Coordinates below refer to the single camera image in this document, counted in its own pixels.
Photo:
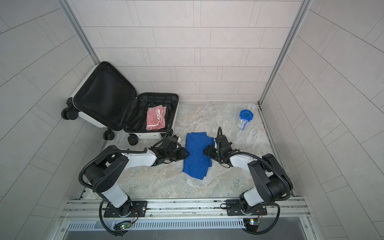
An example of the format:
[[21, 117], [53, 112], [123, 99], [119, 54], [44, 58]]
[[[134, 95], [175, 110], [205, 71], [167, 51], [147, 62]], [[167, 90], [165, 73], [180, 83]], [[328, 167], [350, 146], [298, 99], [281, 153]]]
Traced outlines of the blue t-shirt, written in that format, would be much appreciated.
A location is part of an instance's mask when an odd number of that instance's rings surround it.
[[203, 180], [212, 167], [211, 158], [205, 156], [203, 151], [214, 143], [214, 138], [209, 137], [206, 132], [188, 133], [186, 150], [190, 155], [184, 159], [183, 172], [192, 178]]

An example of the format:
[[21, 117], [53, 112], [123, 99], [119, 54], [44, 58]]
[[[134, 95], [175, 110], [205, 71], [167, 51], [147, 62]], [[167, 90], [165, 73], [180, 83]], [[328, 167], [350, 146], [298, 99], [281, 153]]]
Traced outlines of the red white striped cloth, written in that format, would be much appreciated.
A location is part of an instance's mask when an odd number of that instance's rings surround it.
[[147, 131], [158, 131], [166, 127], [166, 112], [167, 107], [160, 105], [147, 110]]

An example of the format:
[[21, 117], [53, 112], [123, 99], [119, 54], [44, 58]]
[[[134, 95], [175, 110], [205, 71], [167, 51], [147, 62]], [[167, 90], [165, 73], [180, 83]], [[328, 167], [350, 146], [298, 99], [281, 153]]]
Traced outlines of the clear container blue lid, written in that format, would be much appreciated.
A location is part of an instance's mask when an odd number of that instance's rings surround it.
[[254, 114], [250, 110], [241, 110], [239, 114], [238, 128], [243, 131], [252, 121]]

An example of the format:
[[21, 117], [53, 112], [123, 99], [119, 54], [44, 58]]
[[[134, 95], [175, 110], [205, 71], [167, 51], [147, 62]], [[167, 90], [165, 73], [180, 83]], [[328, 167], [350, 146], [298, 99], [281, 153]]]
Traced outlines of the white black suitcase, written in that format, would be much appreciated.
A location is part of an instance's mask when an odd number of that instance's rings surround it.
[[[82, 118], [98, 128], [106, 128], [103, 139], [111, 141], [115, 132], [128, 133], [134, 146], [140, 139], [160, 140], [173, 134], [179, 96], [171, 93], [142, 93], [110, 63], [93, 66], [66, 101], [64, 120]], [[165, 126], [150, 130], [148, 110], [163, 106]]]

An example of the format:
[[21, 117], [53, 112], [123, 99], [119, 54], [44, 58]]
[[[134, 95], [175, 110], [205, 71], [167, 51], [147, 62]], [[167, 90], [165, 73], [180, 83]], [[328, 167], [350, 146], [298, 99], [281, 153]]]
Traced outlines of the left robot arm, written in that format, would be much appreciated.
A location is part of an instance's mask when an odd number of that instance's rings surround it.
[[120, 209], [130, 202], [130, 197], [117, 183], [125, 169], [169, 164], [184, 160], [189, 155], [180, 145], [177, 136], [164, 137], [154, 146], [142, 151], [121, 150], [111, 145], [81, 169], [78, 181], [116, 209]]

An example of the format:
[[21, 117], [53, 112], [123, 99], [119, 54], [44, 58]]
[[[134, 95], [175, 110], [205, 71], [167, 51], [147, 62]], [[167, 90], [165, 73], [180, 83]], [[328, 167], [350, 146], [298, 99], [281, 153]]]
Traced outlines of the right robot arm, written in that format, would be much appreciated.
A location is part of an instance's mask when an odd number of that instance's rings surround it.
[[226, 136], [219, 134], [215, 143], [203, 151], [204, 155], [221, 165], [248, 171], [254, 187], [240, 195], [240, 208], [252, 213], [256, 206], [285, 201], [291, 197], [292, 181], [272, 154], [258, 157], [254, 154], [232, 149]]

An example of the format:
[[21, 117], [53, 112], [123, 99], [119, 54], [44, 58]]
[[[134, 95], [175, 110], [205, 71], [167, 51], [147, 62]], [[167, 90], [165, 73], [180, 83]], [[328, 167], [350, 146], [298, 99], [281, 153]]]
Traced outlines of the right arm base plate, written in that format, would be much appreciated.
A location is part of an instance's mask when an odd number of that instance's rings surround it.
[[228, 199], [220, 208], [227, 211], [228, 216], [266, 216], [268, 214], [265, 206], [258, 204], [249, 206], [245, 200]]

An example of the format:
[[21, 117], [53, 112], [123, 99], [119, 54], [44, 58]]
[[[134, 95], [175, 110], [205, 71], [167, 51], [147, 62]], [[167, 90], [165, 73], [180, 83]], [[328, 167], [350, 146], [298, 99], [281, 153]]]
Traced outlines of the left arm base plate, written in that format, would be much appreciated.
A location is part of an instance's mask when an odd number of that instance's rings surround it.
[[114, 207], [112, 203], [108, 203], [104, 210], [104, 217], [106, 218], [133, 218], [144, 217], [146, 214], [148, 202], [147, 201], [131, 201], [123, 204], [120, 208]]

